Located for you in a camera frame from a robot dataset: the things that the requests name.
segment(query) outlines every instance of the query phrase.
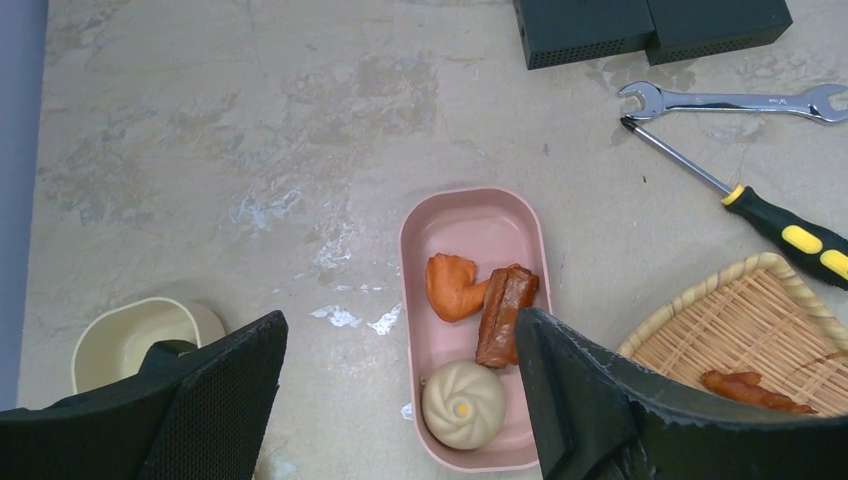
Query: white stain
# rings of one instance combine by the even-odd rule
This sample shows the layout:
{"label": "white stain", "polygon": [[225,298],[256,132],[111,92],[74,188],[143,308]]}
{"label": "white stain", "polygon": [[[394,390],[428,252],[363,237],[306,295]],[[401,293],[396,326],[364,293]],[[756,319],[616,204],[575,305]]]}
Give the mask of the white stain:
{"label": "white stain", "polygon": [[400,416],[403,417],[404,420],[412,421],[412,404],[407,403],[400,409]]}
{"label": "white stain", "polygon": [[262,202],[254,197],[251,188],[238,206],[230,208],[230,220],[235,224],[246,222],[257,230],[268,231],[271,218],[285,218],[301,198],[300,190],[294,189],[281,198]]}
{"label": "white stain", "polygon": [[256,480],[294,480],[292,475],[297,472],[297,467],[286,460],[280,449],[260,459],[257,467]]}
{"label": "white stain", "polygon": [[374,323],[369,323],[368,326],[373,328],[377,335],[387,335],[392,327],[397,323],[397,317],[400,314],[401,304],[395,305],[395,307],[388,313],[384,313],[379,320]]}
{"label": "white stain", "polygon": [[395,270],[396,270],[397,276],[398,276],[398,277],[400,276],[400,265],[396,265],[396,264],[394,264],[394,263],[392,263],[392,262],[386,262],[386,266],[387,266],[387,267],[394,267],[394,268],[395,268]]}
{"label": "white stain", "polygon": [[361,318],[356,318],[350,312],[343,309],[338,305],[327,305],[324,308],[319,308],[314,312],[310,313],[315,318],[329,318],[330,323],[337,327],[344,327],[345,325],[350,325],[351,327],[358,327],[360,323],[362,323]]}
{"label": "white stain", "polygon": [[312,263],[325,270],[334,270],[350,260],[350,237],[353,236],[353,227],[349,223],[342,223],[336,227],[338,234],[336,238],[329,240],[312,259]]}
{"label": "white stain", "polygon": [[[359,286],[359,290],[361,292],[364,292],[364,293],[379,292],[380,290],[385,290],[385,289],[386,289],[386,287],[372,287],[372,286],[367,285],[365,283],[363,283],[362,285]],[[336,292],[349,292],[351,290],[354,290],[354,287],[351,286],[351,285],[336,285],[336,287],[333,288],[333,291],[336,291]]]}

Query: wrench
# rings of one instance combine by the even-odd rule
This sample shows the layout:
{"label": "wrench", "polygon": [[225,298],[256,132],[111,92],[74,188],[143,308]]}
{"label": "wrench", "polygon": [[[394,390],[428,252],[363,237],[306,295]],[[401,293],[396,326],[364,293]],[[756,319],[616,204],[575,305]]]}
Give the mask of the wrench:
{"label": "wrench", "polygon": [[618,96],[641,97],[644,108],[625,115],[633,120],[651,120],[670,110],[688,110],[792,113],[827,124],[848,120],[848,110],[837,110],[830,104],[831,95],[846,90],[845,85],[826,83],[799,95],[700,94],[669,92],[652,83],[635,82],[619,90]]}

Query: table surface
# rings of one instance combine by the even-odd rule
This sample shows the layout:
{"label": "table surface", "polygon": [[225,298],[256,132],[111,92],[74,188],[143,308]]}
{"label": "table surface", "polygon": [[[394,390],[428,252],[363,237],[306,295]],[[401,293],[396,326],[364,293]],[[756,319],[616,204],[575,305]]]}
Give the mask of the table surface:
{"label": "table surface", "polygon": [[[848,84],[848,2],[787,3],[774,45],[528,72],[505,0],[51,0],[20,404],[70,395],[77,338],[131,301],[193,299],[228,331],[280,309],[291,334],[260,476],[465,478],[401,415],[405,313],[385,335],[368,326],[401,302],[409,209],[456,187],[518,192],[542,222],[555,315],[618,346],[683,289],[774,248],[627,133],[637,102],[616,92]],[[679,113],[647,127],[848,232],[848,125]],[[848,318],[844,292],[810,286]],[[326,306],[361,323],[310,315]]]}

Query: fried chicken wing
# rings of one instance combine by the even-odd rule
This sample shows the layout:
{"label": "fried chicken wing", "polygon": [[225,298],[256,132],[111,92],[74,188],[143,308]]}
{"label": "fried chicken wing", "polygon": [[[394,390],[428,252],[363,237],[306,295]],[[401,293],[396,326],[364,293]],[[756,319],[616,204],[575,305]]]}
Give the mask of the fried chicken wing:
{"label": "fried chicken wing", "polygon": [[477,264],[457,255],[437,253],[427,260],[427,299],[436,315],[455,323],[483,308],[489,281],[474,284]]}

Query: bamboo tray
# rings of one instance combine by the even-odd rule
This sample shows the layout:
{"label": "bamboo tray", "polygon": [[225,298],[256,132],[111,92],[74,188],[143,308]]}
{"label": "bamboo tray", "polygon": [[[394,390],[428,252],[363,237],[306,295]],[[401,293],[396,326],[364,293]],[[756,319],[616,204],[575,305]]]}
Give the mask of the bamboo tray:
{"label": "bamboo tray", "polygon": [[706,390],[700,375],[756,371],[760,385],[848,413],[848,330],[783,257],[753,255],[686,290],[619,347],[622,356]]}

